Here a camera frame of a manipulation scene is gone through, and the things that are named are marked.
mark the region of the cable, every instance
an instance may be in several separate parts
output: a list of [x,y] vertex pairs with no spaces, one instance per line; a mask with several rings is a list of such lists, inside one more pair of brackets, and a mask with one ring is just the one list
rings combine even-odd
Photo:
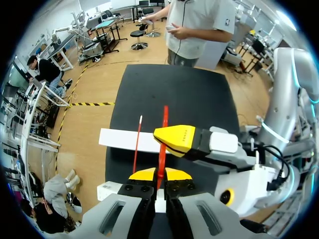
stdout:
[[[242,144],[243,145],[251,145],[251,143],[242,143]],[[273,145],[261,145],[261,144],[254,143],[254,146],[269,152],[271,155],[275,156],[276,158],[278,158],[278,160],[280,160],[282,162],[282,167],[279,170],[279,174],[278,174],[277,180],[283,179],[283,182],[285,182],[290,176],[290,167],[289,167],[289,164],[284,160],[283,153],[277,147],[275,147]],[[276,154],[275,152],[273,152],[269,148],[275,149],[280,155]],[[284,165],[287,166],[288,172],[287,172],[287,176],[285,178],[282,178],[281,175],[282,175],[282,172],[284,170]]]
[[[181,26],[182,26],[182,27],[184,26],[186,3],[187,3],[188,1],[190,1],[190,0],[187,0],[187,1],[184,3],[183,21],[182,21],[182,23],[181,23]],[[177,50],[177,52],[176,52],[176,54],[175,54],[175,57],[174,57],[174,63],[173,63],[174,65],[175,65],[176,56],[178,55],[178,52],[179,52],[179,50],[180,50],[181,41],[182,41],[182,40],[179,40],[179,47],[178,47],[178,50]]]

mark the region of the black table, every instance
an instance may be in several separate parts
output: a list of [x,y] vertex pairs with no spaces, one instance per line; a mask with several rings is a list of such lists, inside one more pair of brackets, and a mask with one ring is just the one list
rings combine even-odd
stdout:
[[[108,54],[108,53],[112,53],[112,52],[120,52],[119,50],[114,50],[115,47],[119,44],[120,41],[122,40],[128,40],[127,38],[121,38],[120,37],[120,33],[119,33],[119,27],[117,26],[117,22],[121,19],[124,19],[124,16],[120,16],[120,17],[115,17],[113,19],[113,22],[107,26],[102,26],[102,27],[98,27],[99,25],[97,25],[95,27],[95,31],[96,31],[96,38],[98,39],[98,41],[101,43],[101,47],[103,48],[103,54]],[[104,28],[109,28],[111,30],[113,39],[111,40],[111,42],[108,42],[107,40],[107,34],[105,34],[104,32]],[[105,44],[103,44],[103,40],[101,35],[99,34],[99,29],[102,29],[103,32],[103,36],[104,36],[104,41]],[[116,29],[116,32],[118,34],[118,39],[115,38],[114,35],[114,31]]]
[[[170,65],[128,65],[116,98],[110,128],[142,132],[162,126],[168,105],[168,126],[216,126],[239,136],[239,123],[231,91],[224,75]],[[134,151],[108,148],[106,181],[126,183],[132,174]],[[158,166],[158,154],[139,152],[137,170]],[[184,158],[166,155],[166,167],[183,170],[204,190],[213,192],[218,175],[212,168]]]
[[143,8],[143,7],[157,7],[160,6],[162,9],[165,7],[164,4],[157,4],[157,5],[136,5],[131,7],[132,9],[132,15],[133,15],[133,23],[135,23],[135,15],[134,15],[134,9],[136,9],[136,16],[138,15],[138,8]]

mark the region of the red tool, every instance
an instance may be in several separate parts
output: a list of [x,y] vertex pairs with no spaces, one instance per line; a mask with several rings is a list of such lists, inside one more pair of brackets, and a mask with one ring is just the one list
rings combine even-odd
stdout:
[[[167,127],[168,122],[168,106],[164,106],[164,117],[163,117],[163,127]],[[160,145],[159,151],[159,171],[158,171],[158,189],[160,189],[161,182],[164,178],[165,169],[165,158],[166,158],[166,145]]]
[[142,118],[143,118],[143,116],[140,117],[140,123],[139,123],[139,129],[138,129],[138,138],[136,140],[136,148],[135,148],[134,164],[133,164],[133,173],[136,172],[136,158],[138,156],[138,145],[139,145],[139,137],[140,137],[140,132],[141,132]]

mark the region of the man in black jacket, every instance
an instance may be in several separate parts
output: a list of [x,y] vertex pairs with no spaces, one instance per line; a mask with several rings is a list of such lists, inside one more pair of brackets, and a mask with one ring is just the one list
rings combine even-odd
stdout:
[[46,80],[49,83],[49,88],[61,98],[65,97],[66,87],[58,86],[62,72],[60,69],[45,59],[37,59],[35,55],[31,56],[27,62],[28,67],[31,70],[37,70],[38,75],[35,77],[38,81]]

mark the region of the black jacket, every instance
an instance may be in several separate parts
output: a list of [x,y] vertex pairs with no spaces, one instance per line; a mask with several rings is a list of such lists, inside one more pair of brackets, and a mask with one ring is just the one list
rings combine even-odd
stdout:
[[52,210],[52,214],[49,215],[45,209],[45,205],[39,203],[34,207],[36,213],[36,223],[39,228],[46,233],[62,233],[64,231],[64,225],[66,223],[66,219],[59,215],[51,204],[49,207]]
[[35,78],[38,81],[46,80],[49,83],[51,83],[61,73],[60,69],[56,65],[44,59],[39,61],[38,71],[39,75],[37,75]]

